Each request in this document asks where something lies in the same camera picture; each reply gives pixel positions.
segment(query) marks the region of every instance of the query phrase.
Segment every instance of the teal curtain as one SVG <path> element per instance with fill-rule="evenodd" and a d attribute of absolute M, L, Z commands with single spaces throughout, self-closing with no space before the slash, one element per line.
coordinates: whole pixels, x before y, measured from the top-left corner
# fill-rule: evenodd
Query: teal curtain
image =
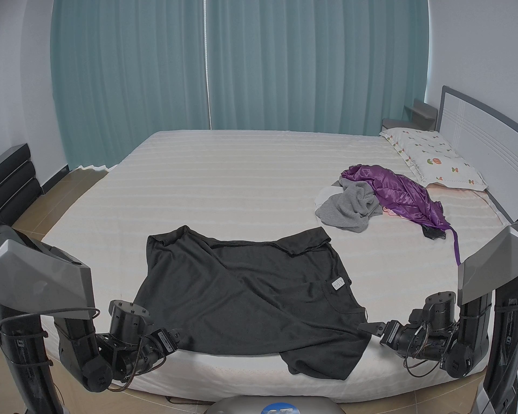
<path fill-rule="evenodd" d="M 427 0 L 208 0 L 214 129 L 377 135 L 423 99 Z"/>
<path fill-rule="evenodd" d="M 209 128 L 203 0 L 54 0 L 54 102 L 71 168 Z"/>

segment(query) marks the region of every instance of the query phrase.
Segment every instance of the baseboard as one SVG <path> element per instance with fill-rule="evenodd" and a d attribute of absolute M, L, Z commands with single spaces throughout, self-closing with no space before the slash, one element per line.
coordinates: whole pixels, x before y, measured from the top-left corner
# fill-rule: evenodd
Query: baseboard
<path fill-rule="evenodd" d="M 41 191 L 46 194 L 50 189 L 55 186 L 60 180 L 62 180 L 70 172 L 68 164 L 59 170 L 53 177 L 51 177 L 45 184 L 41 186 Z"/>

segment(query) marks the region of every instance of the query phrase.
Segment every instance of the blue sticker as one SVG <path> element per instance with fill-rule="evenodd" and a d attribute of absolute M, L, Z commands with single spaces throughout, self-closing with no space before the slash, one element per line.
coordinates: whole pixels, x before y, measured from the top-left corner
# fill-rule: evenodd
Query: blue sticker
<path fill-rule="evenodd" d="M 300 411 L 288 403 L 273 403 L 263 408 L 261 414 L 300 414 Z"/>

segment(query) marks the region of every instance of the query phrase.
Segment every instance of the purple clothing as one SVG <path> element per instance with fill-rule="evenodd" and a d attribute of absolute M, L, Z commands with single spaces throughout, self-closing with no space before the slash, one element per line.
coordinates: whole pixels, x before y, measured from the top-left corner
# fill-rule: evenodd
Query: purple clothing
<path fill-rule="evenodd" d="M 366 181 L 375 191 L 380 204 L 401 217 L 425 226 L 451 230 L 454 238 L 455 259 L 461 264 L 457 233 L 446 221 L 440 201 L 432 201 L 426 188 L 401 174 L 379 165 L 358 164 L 349 167 L 342 177 L 351 181 Z"/>

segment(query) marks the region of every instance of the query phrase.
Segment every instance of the white wall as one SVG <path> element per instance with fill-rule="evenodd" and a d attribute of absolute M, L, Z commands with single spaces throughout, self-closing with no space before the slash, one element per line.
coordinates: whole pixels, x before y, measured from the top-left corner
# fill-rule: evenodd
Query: white wall
<path fill-rule="evenodd" d="M 53 0 L 0 0 L 0 153 L 28 143 L 41 185 L 67 163 L 52 98 Z"/>
<path fill-rule="evenodd" d="M 518 121 L 518 1 L 428 0 L 425 101 L 450 86 Z"/>

